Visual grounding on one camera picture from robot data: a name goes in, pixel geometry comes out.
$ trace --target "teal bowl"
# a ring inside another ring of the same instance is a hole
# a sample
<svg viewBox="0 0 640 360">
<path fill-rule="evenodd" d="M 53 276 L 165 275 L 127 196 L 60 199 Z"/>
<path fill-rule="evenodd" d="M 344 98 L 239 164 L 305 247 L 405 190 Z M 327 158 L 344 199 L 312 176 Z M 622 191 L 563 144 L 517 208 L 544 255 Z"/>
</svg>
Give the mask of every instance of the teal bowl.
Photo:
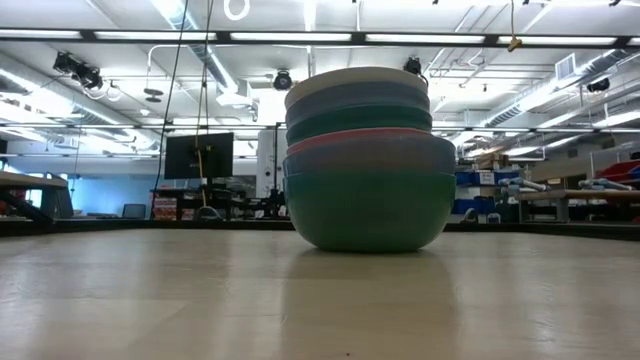
<svg viewBox="0 0 640 360">
<path fill-rule="evenodd" d="M 327 251 L 416 251 L 444 228 L 453 175 L 417 171 L 331 171 L 288 176 L 289 216 L 300 235 Z"/>
<path fill-rule="evenodd" d="M 428 111 L 396 105 L 363 105 L 330 111 L 287 127 L 287 143 L 292 146 L 305 139 L 338 131 L 403 127 L 431 130 Z"/>
</svg>

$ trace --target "computer monitor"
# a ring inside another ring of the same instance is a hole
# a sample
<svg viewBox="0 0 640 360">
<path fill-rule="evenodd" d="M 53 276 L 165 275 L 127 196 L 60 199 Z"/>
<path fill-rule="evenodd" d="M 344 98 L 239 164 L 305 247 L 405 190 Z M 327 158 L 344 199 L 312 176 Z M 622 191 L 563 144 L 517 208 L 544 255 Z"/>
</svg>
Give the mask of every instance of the computer monitor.
<svg viewBox="0 0 640 360">
<path fill-rule="evenodd" d="M 198 135 L 202 177 L 233 176 L 233 133 Z M 195 136 L 167 138 L 164 178 L 199 179 L 200 167 Z"/>
</svg>

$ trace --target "ceiling vent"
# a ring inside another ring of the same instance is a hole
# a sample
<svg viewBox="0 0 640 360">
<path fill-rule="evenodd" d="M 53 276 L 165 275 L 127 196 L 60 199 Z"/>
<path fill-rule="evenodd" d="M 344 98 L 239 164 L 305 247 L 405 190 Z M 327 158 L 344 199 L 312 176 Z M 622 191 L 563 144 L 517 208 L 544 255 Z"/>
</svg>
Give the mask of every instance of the ceiling vent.
<svg viewBox="0 0 640 360">
<path fill-rule="evenodd" d="M 572 53 L 556 63 L 556 81 L 564 80 L 576 73 L 576 54 Z"/>
</svg>

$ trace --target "ceiling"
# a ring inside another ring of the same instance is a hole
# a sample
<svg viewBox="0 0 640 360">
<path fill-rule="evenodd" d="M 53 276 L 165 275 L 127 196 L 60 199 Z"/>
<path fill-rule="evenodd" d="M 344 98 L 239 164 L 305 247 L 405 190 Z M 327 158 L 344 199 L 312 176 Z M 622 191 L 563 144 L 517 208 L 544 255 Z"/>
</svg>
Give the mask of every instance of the ceiling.
<svg viewBox="0 0 640 360">
<path fill-rule="evenodd" d="M 162 0 L 22 0 L 3 3 L 0 24 L 3 27 L 169 30 L 170 25 L 156 9 L 153 1 Z M 214 2 L 210 27 L 214 30 L 309 30 L 305 23 L 305 4 L 302 0 L 248 0 L 248 15 L 232 21 L 225 15 L 223 1 Z M 317 0 L 314 31 L 411 31 L 460 33 L 509 33 L 512 25 L 508 1 L 431 1 L 364 0 L 357 4 L 350 0 Z M 190 0 L 188 9 L 201 29 L 206 28 L 207 0 Z M 239 13 L 243 0 L 232 0 L 230 10 Z M 608 6 L 601 0 L 531 1 L 522 5 L 516 1 L 513 25 L 518 34 L 581 34 L 635 35 L 640 18 L 640 1 L 623 1 Z M 134 122 L 162 123 L 167 110 L 167 94 L 176 59 L 175 47 L 153 50 L 148 44 L 84 44 L 56 42 L 3 42 L 0 52 L 20 63 L 56 78 L 52 69 L 58 52 L 70 52 L 78 59 L 101 69 L 107 81 L 113 81 L 123 93 L 115 102 L 97 100 L 102 105 Z M 467 121 L 466 110 L 491 111 L 545 78 L 553 76 L 554 64 L 575 53 L 579 61 L 605 53 L 604 50 L 434 48 L 434 47 L 323 47 L 312 50 L 313 65 L 309 68 L 309 54 L 305 46 L 228 45 L 217 46 L 215 53 L 223 66 L 237 79 L 246 80 L 253 87 L 252 96 L 260 102 L 257 122 L 246 109 L 221 106 L 210 94 L 208 99 L 211 121 L 221 124 L 270 125 L 282 121 L 282 93 L 270 87 L 277 69 L 289 69 L 294 81 L 302 81 L 309 74 L 331 70 L 385 66 L 402 68 L 407 58 L 417 56 L 429 78 L 432 112 L 436 121 L 456 124 Z M 178 57 L 174 91 L 168 118 L 181 123 L 195 123 L 200 77 L 203 63 L 188 49 Z M 639 76 L 636 62 L 611 74 L 609 91 L 630 86 Z M 78 84 L 68 77 L 57 81 L 80 91 Z M 165 93 L 159 104 L 145 101 L 145 88 Z M 569 90 L 561 96 L 532 109 L 549 117 L 575 109 L 585 101 L 595 101 L 606 94 L 585 95 L 580 102 L 579 91 Z M 620 101 L 633 100 L 629 94 Z M 149 111 L 143 115 L 140 110 Z M 257 131 L 238 132 L 241 140 L 237 155 L 255 154 L 249 141 L 257 139 Z M 16 136 L 2 135 L 15 140 Z"/>
</svg>

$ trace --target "bowl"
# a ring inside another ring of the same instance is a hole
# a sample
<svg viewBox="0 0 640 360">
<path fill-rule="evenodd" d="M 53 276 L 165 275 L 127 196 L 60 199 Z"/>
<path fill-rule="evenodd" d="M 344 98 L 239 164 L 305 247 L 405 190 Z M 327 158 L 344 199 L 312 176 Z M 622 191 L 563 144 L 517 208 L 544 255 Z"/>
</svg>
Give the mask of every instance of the bowl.
<svg viewBox="0 0 640 360">
<path fill-rule="evenodd" d="M 444 228 L 455 198 L 453 175 L 420 171 L 331 171 L 284 180 L 300 235 L 327 251 L 416 251 Z"/>
<path fill-rule="evenodd" d="M 325 88 L 371 81 L 390 81 L 412 86 L 428 94 L 429 87 L 416 75 L 384 67 L 359 67 L 329 71 L 311 77 L 293 87 L 284 100 L 287 110 L 297 101 Z"/>
<path fill-rule="evenodd" d="M 352 106 L 314 116 L 287 126 L 287 143 L 292 146 L 305 139 L 338 131 L 404 127 L 430 130 L 431 115 L 424 109 L 390 105 Z"/>
<path fill-rule="evenodd" d="M 349 169 L 454 173 L 455 146 L 451 142 L 425 131 L 368 130 L 352 137 L 330 134 L 332 141 L 296 149 L 284 159 L 285 175 Z"/>
<path fill-rule="evenodd" d="M 288 127 L 342 108 L 366 105 L 403 106 L 429 112 L 429 98 L 419 89 L 393 82 L 362 82 L 317 91 L 287 109 Z"/>
</svg>

